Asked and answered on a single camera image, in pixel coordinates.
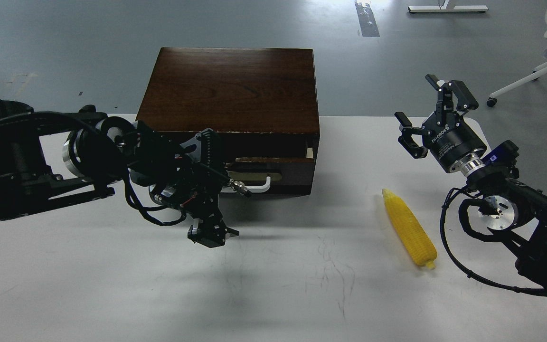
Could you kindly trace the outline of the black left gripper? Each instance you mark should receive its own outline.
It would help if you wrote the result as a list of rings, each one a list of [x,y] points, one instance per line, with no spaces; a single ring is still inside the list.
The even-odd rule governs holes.
[[[159,205],[180,210],[193,219],[187,238],[205,247],[224,246],[240,232],[228,227],[218,206],[219,193],[228,183],[225,170],[222,139],[207,128],[181,144],[182,154],[176,154],[178,162],[167,181],[152,186],[152,200]],[[204,221],[215,217],[215,226]]]

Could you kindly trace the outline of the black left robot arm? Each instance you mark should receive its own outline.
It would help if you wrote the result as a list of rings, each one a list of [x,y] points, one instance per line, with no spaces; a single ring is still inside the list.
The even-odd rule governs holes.
[[[172,227],[190,216],[188,239],[221,247],[239,232],[223,221],[220,193],[251,195],[222,158],[211,129],[179,144],[93,105],[60,113],[0,99],[0,221],[105,199],[122,181],[126,203],[144,219]]]

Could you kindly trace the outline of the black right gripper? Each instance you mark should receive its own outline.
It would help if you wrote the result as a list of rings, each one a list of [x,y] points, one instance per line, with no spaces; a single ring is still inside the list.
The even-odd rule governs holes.
[[[394,117],[401,125],[401,136],[397,140],[414,159],[425,158],[429,150],[446,173],[454,173],[457,171],[454,165],[462,157],[470,153],[482,157],[486,151],[482,139],[465,123],[464,117],[455,112],[477,110],[479,104],[463,81],[444,81],[433,74],[425,75],[425,79],[438,93],[435,111],[453,112],[441,120],[432,113],[423,121],[423,128],[417,128],[404,112],[397,111]],[[414,141],[413,135],[423,136],[423,146]]]

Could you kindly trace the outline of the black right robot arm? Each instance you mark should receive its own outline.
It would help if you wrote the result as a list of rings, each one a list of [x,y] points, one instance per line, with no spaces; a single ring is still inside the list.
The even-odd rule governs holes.
[[[479,106],[465,83],[444,81],[427,74],[425,79],[437,93],[435,109],[420,126],[413,126],[402,111],[398,142],[415,159],[432,154],[446,173],[465,176],[463,188],[453,188],[442,205],[439,232],[452,262],[484,285],[517,294],[547,297],[547,196],[519,181],[516,159],[519,148],[507,140],[491,152],[465,122],[464,115]],[[449,248],[445,234],[447,210],[458,195],[459,223],[468,236],[482,242],[502,243],[517,259],[515,268],[538,288],[510,286],[491,281],[463,265]]]

